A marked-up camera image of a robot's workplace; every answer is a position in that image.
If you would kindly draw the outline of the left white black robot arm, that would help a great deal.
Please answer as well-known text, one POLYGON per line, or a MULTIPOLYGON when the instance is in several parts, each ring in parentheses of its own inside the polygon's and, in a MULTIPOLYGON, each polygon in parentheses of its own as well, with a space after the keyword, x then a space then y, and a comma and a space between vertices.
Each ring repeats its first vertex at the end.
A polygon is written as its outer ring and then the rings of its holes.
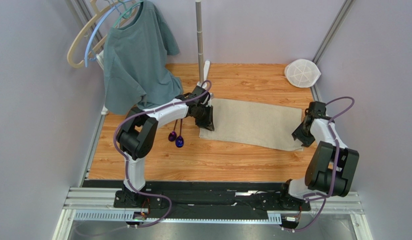
POLYGON ((200 129, 214 131, 211 82, 198 84, 192 92, 177 96, 169 103, 141 110, 133 107, 114 132, 113 144, 125 160, 125 179, 122 190, 116 192, 115 205, 140 205, 153 193, 145 187, 145 159, 151 151, 156 132, 162 126, 186 117, 193 117, 200 129))

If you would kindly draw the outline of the beige cloth napkin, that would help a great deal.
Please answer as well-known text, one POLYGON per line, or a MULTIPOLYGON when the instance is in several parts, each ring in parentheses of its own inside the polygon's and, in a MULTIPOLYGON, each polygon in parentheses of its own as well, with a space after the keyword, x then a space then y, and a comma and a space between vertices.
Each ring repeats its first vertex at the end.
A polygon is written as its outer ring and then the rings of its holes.
POLYGON ((300 108, 223 98, 212 100, 212 106, 215 130, 201 129, 202 139, 287 152, 304 150, 292 137, 302 122, 300 108))

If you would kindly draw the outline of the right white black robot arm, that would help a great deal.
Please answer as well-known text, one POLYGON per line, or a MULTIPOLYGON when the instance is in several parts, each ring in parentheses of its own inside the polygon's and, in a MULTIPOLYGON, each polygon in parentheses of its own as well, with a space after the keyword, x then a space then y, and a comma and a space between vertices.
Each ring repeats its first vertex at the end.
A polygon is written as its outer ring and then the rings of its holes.
POLYGON ((352 186, 359 153, 340 139, 334 118, 326 114, 326 103, 311 102, 292 137, 304 147, 318 145, 305 176, 286 181, 281 194, 298 201, 345 197, 352 186))

